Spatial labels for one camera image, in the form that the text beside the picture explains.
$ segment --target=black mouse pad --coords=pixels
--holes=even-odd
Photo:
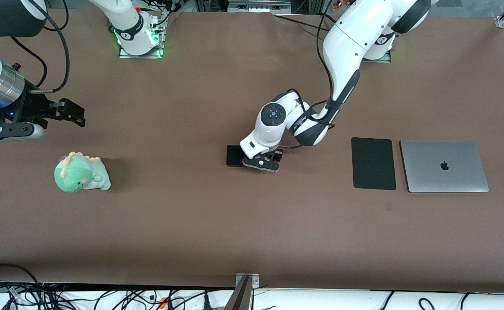
[[[352,138],[354,187],[395,190],[392,140]]]

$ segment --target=metal mounting plate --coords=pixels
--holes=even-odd
[[[260,275],[258,273],[237,273],[235,286],[238,286],[240,279],[244,278],[245,276],[252,277],[252,288],[260,287]]]
[[[499,23],[499,16],[495,16],[494,20],[495,20],[495,25],[497,26],[497,28],[504,28],[504,24]]]

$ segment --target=metal clamp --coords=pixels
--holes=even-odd
[[[237,273],[236,288],[223,310],[250,310],[254,289],[260,286],[257,273]]]

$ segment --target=green plush dinosaur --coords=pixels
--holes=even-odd
[[[55,167],[55,183],[65,192],[78,192],[80,189],[108,190],[109,174],[99,157],[84,156],[80,152],[70,152],[61,158]]]

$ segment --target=black cable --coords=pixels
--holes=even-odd
[[[103,294],[101,294],[101,296],[99,296],[99,298],[97,298],[97,301],[95,302],[94,306],[93,306],[93,310],[96,310],[97,309],[97,306],[99,305],[99,301],[101,300],[101,298],[105,298],[107,295],[108,291],[107,292],[104,292]]]
[[[158,22],[157,24],[154,24],[152,26],[156,27],[156,26],[160,25],[161,23],[164,23],[168,19],[168,17],[170,16],[170,14],[171,14],[171,11],[167,13],[166,17],[161,22]]]
[[[291,22],[295,22],[295,23],[299,23],[299,24],[302,24],[302,25],[313,27],[313,28],[317,29],[318,32],[319,32],[319,30],[329,31],[327,28],[321,27],[321,25],[315,26],[315,25],[304,23],[304,22],[300,22],[299,20],[295,20],[295,19],[288,18],[288,17],[285,17],[285,16],[280,16],[280,15],[275,15],[275,17],[286,19],[286,20],[290,20]]]
[[[331,2],[327,4],[327,8],[325,8],[325,12],[323,13],[323,16],[321,16],[321,21],[319,22],[319,28],[317,28],[317,36],[315,37],[315,45],[317,47],[317,56],[319,57],[319,60],[323,64],[323,67],[325,68],[325,71],[327,71],[327,76],[329,77],[329,84],[330,84],[330,95],[333,95],[333,78],[330,77],[329,69],[327,68],[327,64],[325,63],[325,60],[323,57],[321,57],[321,52],[319,51],[319,33],[321,30],[321,26],[323,25],[323,20],[325,19],[325,16],[327,15],[327,11],[329,10]]]
[[[130,296],[132,296],[132,295],[134,295],[134,294],[136,294],[136,291],[131,291],[131,293],[130,293],[130,294],[127,294],[127,293],[126,293],[126,297],[122,298],[122,300],[120,300],[120,302],[118,302],[118,304],[116,304],[116,305],[112,308],[112,310],[115,310],[115,309],[116,309],[116,307],[120,306],[120,304],[122,304],[122,309],[123,309],[123,308],[124,308],[124,302],[126,302],[126,300],[128,300],[128,299],[130,298]]]
[[[0,264],[0,267],[13,267],[13,265]],[[40,282],[37,282],[33,285],[2,282],[0,283],[0,288],[7,288],[9,293],[9,301],[4,307],[6,309],[10,308],[11,304],[14,304],[16,308],[18,308],[18,306],[37,306],[37,309],[41,310],[41,307],[43,306],[44,310],[61,310],[60,304],[63,303],[62,306],[64,308],[68,308],[69,310],[78,310],[77,308],[75,308],[75,306],[73,306],[73,304],[71,304],[71,300],[67,300],[60,294],[56,294],[51,290],[51,286],[42,284]],[[19,303],[16,301],[16,297],[13,296],[11,291],[13,288],[17,294],[24,294],[24,298],[26,299],[27,303]],[[16,289],[18,288],[22,288],[22,290],[17,292]],[[28,300],[26,294],[30,294],[35,302]],[[47,298],[49,299],[48,301],[44,300],[43,297],[45,296],[47,296]]]
[[[174,301],[174,300],[183,300],[180,304],[183,304],[183,310],[185,310],[185,308],[187,308],[187,305],[185,304],[187,301],[185,300],[185,298],[174,298],[174,299],[170,299],[170,301]]]
[[[57,88],[53,88],[52,91],[56,93],[66,85],[66,82],[68,82],[68,75],[70,74],[70,55],[68,54],[68,45],[66,44],[65,36],[62,34],[61,29],[59,29],[59,26],[57,26],[53,18],[51,18],[51,16],[49,16],[49,14],[47,14],[47,12],[45,12],[45,10],[41,8],[41,6],[38,6],[34,0],[28,0],[28,2],[30,2],[35,8],[37,8],[37,10],[39,10],[40,13],[43,14],[45,18],[47,18],[47,20],[49,20],[51,25],[53,25],[53,28],[55,28],[55,31],[59,34],[59,37],[61,38],[62,47],[65,50],[65,60],[66,60],[65,78],[63,79],[61,85],[59,85]]]
[[[184,301],[184,302],[182,302],[182,303],[178,304],[177,306],[175,306],[175,307],[174,307],[174,310],[176,310],[179,306],[181,306],[182,304],[185,304],[186,302],[188,302],[189,300],[191,300],[191,299],[193,299],[193,298],[197,298],[198,296],[202,296],[202,295],[207,294],[207,293],[209,293],[209,292],[216,292],[216,291],[222,291],[222,290],[226,290],[226,288],[215,288],[215,289],[213,289],[213,290],[205,290],[205,291],[203,291],[202,293],[196,294],[196,295],[194,295],[194,296],[191,296],[190,298],[185,299],[185,301]]]
[[[394,293],[395,293],[395,291],[390,292],[390,295],[388,295],[388,297],[384,301],[384,304],[382,305],[382,308],[380,308],[380,310],[385,310],[386,309],[386,306],[388,305],[388,302],[390,302],[390,298],[392,298],[392,295]]]
[[[37,284],[36,277],[25,267],[16,265],[14,263],[0,263],[0,267],[11,267],[11,268],[20,269],[20,270],[24,271],[28,276],[30,276],[32,278],[32,280]]]
[[[319,14],[319,15],[325,16],[326,18],[330,19],[331,22],[336,24],[336,19],[333,19],[333,17],[330,16],[329,14]]]
[[[427,303],[430,305],[431,309],[426,309],[426,308],[424,308],[424,306],[423,306],[423,301],[427,302]],[[434,305],[433,305],[433,304],[432,304],[429,300],[427,300],[426,298],[420,298],[420,299],[419,299],[419,307],[420,307],[422,310],[436,310],[436,309],[434,308]]]
[[[212,310],[212,306],[210,305],[210,297],[208,296],[208,292],[204,292],[204,308],[202,310]]]
[[[66,20],[65,20],[65,24],[63,26],[61,26],[61,28],[59,28],[59,30],[64,30],[66,28],[66,26],[68,25],[68,6],[66,5],[65,0],[62,0],[62,2],[65,5]],[[49,30],[49,31],[57,31],[55,29],[47,28],[46,26],[44,26],[44,29]]]
[[[470,295],[470,292],[467,292],[463,298],[461,298],[460,300],[460,310],[463,310],[463,304],[464,304],[464,300],[467,298],[467,296]]]
[[[297,90],[295,90],[294,88],[291,88],[291,89],[287,90],[287,92],[295,92],[295,93],[298,95],[298,99],[299,99],[299,101],[300,101],[300,105],[302,106],[302,111],[305,113],[305,112],[306,112],[306,109],[305,109],[305,104],[304,104],[304,100],[302,100],[302,96],[300,96],[300,93],[299,93]],[[323,102],[325,102],[325,101],[322,101],[322,102],[317,102],[317,103],[315,103],[313,106],[319,105],[319,104],[321,104],[321,103],[323,103]],[[334,124],[331,124],[331,123],[328,123],[328,122],[321,121],[321,120],[319,120],[319,119],[317,119],[317,118],[314,118],[314,117],[313,117],[313,116],[311,116],[311,115],[308,115],[308,119],[309,119],[309,120],[312,120],[312,121],[315,121],[315,122],[318,122],[318,123],[320,123],[321,125],[329,126],[329,129],[327,129],[327,130],[330,130],[330,129],[332,129],[332,128],[334,127]]]
[[[279,145],[279,147],[282,147],[283,149],[297,149],[299,147],[303,147],[303,145],[296,145],[296,146],[284,146],[284,145]]]
[[[41,75],[41,79],[40,81],[36,84],[37,87],[41,86],[41,83],[43,83],[45,81],[45,78],[47,78],[47,64],[45,63],[45,61],[43,59],[41,59],[41,57],[39,57],[36,53],[34,53],[33,51],[31,51],[29,48],[25,47],[24,44],[20,43],[19,40],[16,39],[16,37],[11,37],[11,39],[19,46],[21,47],[23,50],[25,50],[26,52],[28,52],[30,55],[32,55],[35,59],[37,59],[39,62],[41,62],[41,65],[43,66],[44,68],[44,72],[43,74]]]

